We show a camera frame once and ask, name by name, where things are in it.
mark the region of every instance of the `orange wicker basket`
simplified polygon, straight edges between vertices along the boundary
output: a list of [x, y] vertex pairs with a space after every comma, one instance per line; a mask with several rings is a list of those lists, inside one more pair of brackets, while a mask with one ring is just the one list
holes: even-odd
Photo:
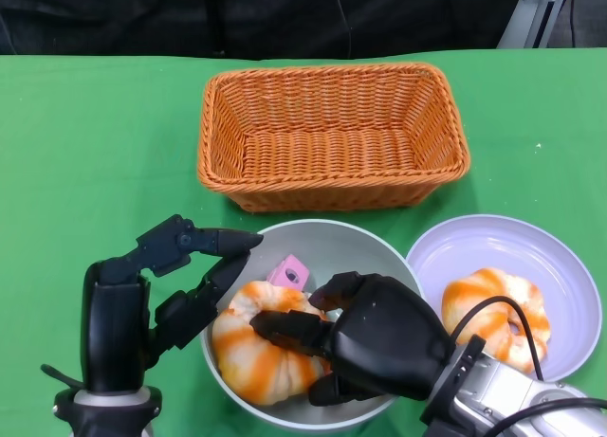
[[247, 211], [415, 205], [469, 165], [429, 64], [234, 71], [205, 90], [198, 177]]

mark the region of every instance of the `pink object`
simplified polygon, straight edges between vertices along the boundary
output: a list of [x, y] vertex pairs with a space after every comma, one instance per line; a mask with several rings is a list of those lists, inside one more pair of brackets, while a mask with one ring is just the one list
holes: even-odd
[[302, 291], [309, 276], [304, 264], [294, 255], [289, 255], [267, 275], [266, 281], [278, 287]]

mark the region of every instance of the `black cable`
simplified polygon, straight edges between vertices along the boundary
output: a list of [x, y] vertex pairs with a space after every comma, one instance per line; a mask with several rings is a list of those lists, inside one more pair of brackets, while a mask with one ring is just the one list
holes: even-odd
[[538, 376], [538, 380], [543, 380], [542, 368], [540, 367], [540, 359], [538, 358], [538, 352], [535, 349], [535, 342], [533, 341], [533, 335], [531, 334], [531, 327], [529, 326], [529, 322], [527, 321], [527, 317], [524, 315], [523, 309], [521, 306], [509, 297], [491, 297], [487, 298], [484, 301], [479, 302], [472, 309], [468, 311], [468, 313], [464, 316], [463, 319], [457, 324], [453, 332], [451, 333], [450, 343], [451, 347], [454, 350], [457, 345], [457, 338], [460, 333], [464, 330], [466, 325], [472, 320], [476, 314], [478, 314], [481, 310], [485, 309], [490, 304], [495, 302], [505, 302], [512, 306], [512, 308], [519, 315], [519, 319], [521, 319], [521, 323], [523, 324], [524, 334], [527, 337], [527, 342], [529, 344], [529, 350], [531, 351], [531, 358], [533, 359], [533, 367], [535, 368], [535, 374]]
[[56, 370], [52, 366], [43, 364], [42, 366], [40, 366], [40, 370], [49, 377], [52, 377], [55, 380], [59, 380], [60, 382], [65, 383], [69, 388], [73, 388], [75, 390], [84, 390], [83, 382], [81, 382], [80, 380], [76, 380], [72, 377], [68, 377], [67, 375]]
[[345, 13], [343, 12], [343, 7], [341, 6], [341, 0], [338, 1], [338, 7], [340, 8], [341, 20], [345, 26], [345, 30], [348, 33], [348, 55], [346, 59], [350, 59], [352, 56], [352, 30], [350, 29], [350, 25], [348, 25], [348, 19], [345, 17]]
[[573, 28], [573, 9], [576, 0], [571, 0], [571, 9], [569, 10], [569, 27], [571, 28], [571, 46], [576, 47], [576, 30]]
[[586, 408], [607, 409], [607, 401], [592, 397], [574, 397], [571, 399], [557, 399], [555, 401], [537, 404], [527, 409], [517, 411], [516, 413], [503, 419], [497, 425], [491, 428], [483, 437], [497, 437], [501, 432], [504, 432], [511, 426], [516, 425], [519, 421], [531, 418], [532, 416], [542, 415], [544, 413], [548, 413], [549, 411]]
[[4, 34], [7, 37], [7, 43], [9, 44], [9, 49], [13, 55], [17, 55], [17, 50], [15, 49], [15, 45], [12, 43], [12, 38], [10, 37], [9, 27], [4, 21], [4, 16], [2, 15], [2, 10], [0, 10], [0, 26], [4, 30]]

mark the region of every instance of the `orange striped bun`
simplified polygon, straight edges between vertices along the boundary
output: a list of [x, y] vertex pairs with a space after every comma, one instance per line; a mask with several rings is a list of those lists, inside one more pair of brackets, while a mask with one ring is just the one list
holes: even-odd
[[281, 349], [257, 335], [249, 325], [260, 311], [291, 309], [326, 319], [299, 290], [250, 282], [236, 293], [230, 307], [212, 326], [212, 347], [219, 372], [226, 384], [251, 404], [269, 406], [306, 392], [325, 374], [326, 364], [320, 358]]
[[[529, 322], [538, 357], [546, 356], [550, 322], [543, 309], [540, 289], [527, 279], [506, 274], [496, 268], [481, 269], [467, 278], [449, 284], [443, 295], [443, 324], [449, 333], [466, 313], [479, 302], [503, 295], [515, 300]], [[518, 328], [512, 332], [510, 323]], [[464, 328], [457, 343], [464, 344], [472, 335], [487, 341], [485, 352], [510, 366], [530, 373], [533, 360], [523, 325], [516, 311], [504, 302], [496, 302], [480, 311]]]

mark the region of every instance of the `dark background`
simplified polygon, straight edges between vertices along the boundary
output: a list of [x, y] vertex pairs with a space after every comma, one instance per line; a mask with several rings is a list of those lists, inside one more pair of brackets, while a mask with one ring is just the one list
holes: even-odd
[[0, 53], [256, 60], [494, 48], [517, 1], [340, 0], [342, 16], [338, 0], [0, 0]]

